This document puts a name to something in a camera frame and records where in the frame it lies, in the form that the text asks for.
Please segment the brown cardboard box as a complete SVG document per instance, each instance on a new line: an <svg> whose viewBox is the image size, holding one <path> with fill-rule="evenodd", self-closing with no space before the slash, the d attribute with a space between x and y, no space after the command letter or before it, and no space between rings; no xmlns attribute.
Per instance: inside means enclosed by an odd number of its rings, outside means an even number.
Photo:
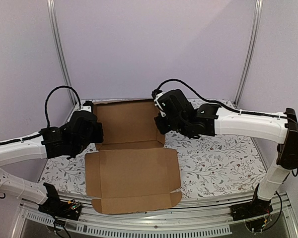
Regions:
<svg viewBox="0 0 298 238"><path fill-rule="evenodd" d="M165 147L150 99L98 102L104 140L85 156L86 193L106 215L169 209L182 199L178 154Z"/></svg>

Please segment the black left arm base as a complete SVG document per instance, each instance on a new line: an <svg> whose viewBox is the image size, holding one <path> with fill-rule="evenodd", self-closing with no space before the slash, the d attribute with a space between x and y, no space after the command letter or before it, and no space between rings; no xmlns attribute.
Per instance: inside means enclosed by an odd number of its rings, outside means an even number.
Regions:
<svg viewBox="0 0 298 238"><path fill-rule="evenodd" d="M74 199L62 201L55 187L48 183L43 183L47 190L47 200L39 204L38 211L48 214L51 217L60 217L78 221L82 210L82 203Z"/></svg>

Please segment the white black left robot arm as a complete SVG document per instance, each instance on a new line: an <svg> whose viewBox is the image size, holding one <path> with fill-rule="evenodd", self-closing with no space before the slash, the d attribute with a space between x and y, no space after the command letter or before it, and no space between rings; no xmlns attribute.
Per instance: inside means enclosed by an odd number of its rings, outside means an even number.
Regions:
<svg viewBox="0 0 298 238"><path fill-rule="evenodd" d="M103 127L89 111L75 111L61 127L41 129L26 137L0 142L0 193L44 204L53 215L60 215L64 205L54 186L30 182L9 174L3 166L34 159L75 158L91 143L103 142Z"/></svg>

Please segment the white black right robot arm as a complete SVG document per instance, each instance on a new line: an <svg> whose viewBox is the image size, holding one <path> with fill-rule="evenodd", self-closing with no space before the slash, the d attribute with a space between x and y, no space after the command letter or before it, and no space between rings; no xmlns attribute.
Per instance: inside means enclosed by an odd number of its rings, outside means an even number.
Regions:
<svg viewBox="0 0 298 238"><path fill-rule="evenodd" d="M159 113L154 121L161 134L175 131L188 138L200 136L238 135L276 142L277 158L259 183L254 200L247 205L251 216L266 208L275 191L289 173L298 168L298 122L293 109L282 113L265 114L236 110L209 100L197 109L180 89L152 92Z"/></svg>

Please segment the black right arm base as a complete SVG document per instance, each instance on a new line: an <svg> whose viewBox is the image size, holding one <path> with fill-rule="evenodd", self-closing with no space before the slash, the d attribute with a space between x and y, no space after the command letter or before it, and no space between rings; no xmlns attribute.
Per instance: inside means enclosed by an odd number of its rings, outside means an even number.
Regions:
<svg viewBox="0 0 298 238"><path fill-rule="evenodd" d="M253 198L250 202L230 206L230 215L234 221L265 215L272 211L271 201L259 199L257 191L254 191Z"/></svg>

